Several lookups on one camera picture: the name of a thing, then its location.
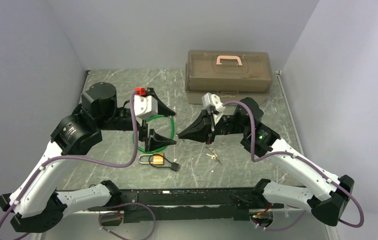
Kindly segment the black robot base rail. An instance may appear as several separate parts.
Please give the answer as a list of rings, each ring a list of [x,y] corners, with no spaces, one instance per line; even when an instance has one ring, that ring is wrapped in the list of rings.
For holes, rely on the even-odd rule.
[[[252,187],[122,189],[115,206],[89,210],[120,211],[125,223],[158,221],[231,219],[248,221],[260,212],[281,209],[281,203],[268,203],[253,193]]]

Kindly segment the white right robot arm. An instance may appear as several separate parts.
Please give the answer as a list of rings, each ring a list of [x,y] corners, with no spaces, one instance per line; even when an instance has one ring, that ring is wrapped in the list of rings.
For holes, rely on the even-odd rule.
[[[216,136],[242,134],[241,145],[253,162],[268,159],[301,183],[301,186],[288,186],[261,179],[251,192],[254,205],[266,208],[281,204],[303,209],[332,227],[342,221],[342,214],[353,199],[355,182],[350,176],[326,171],[296,151],[262,123],[264,113],[252,98],[234,101],[236,108],[231,115],[224,114],[226,104],[215,94],[205,94],[202,102],[204,109],[178,134],[180,139],[211,144]]]

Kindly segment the black cable padlock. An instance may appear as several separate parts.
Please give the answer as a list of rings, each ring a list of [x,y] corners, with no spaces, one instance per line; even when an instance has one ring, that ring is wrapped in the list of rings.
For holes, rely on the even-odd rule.
[[[154,157],[162,157],[162,159],[163,160],[165,160],[165,161],[167,161],[168,163],[170,163],[170,166],[164,166],[164,165],[161,165],[161,166],[159,166],[159,165],[155,165],[154,163],[153,163],[153,159],[154,159]],[[160,154],[158,154],[158,153],[155,153],[155,154],[152,154],[150,157],[149,157],[149,159],[148,159],[148,163],[149,163],[149,165],[150,166],[152,166],[152,167],[154,167],[154,168],[157,168],[157,169],[170,169],[170,170],[172,170],[172,171],[178,171],[179,170],[179,164],[178,163],[175,163],[175,162],[171,162],[170,160],[168,160],[166,157],[164,157],[164,156],[162,156],[162,155],[160,155]]]

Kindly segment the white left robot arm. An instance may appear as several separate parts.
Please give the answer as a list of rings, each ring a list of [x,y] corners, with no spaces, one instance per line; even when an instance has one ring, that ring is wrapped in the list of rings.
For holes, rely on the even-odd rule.
[[[151,87],[136,88],[130,99],[118,106],[114,85],[93,84],[82,93],[72,114],[54,129],[44,154],[24,183],[13,193],[0,196],[1,209],[12,214],[13,229],[25,234],[43,233],[84,209],[116,209],[122,202],[121,191],[109,180],[77,191],[58,192],[57,187],[79,161],[90,161],[87,153],[102,141],[103,131],[133,131],[134,144],[144,142],[147,151],[174,145],[175,140],[148,128],[147,120],[157,115],[171,117],[175,111]]]

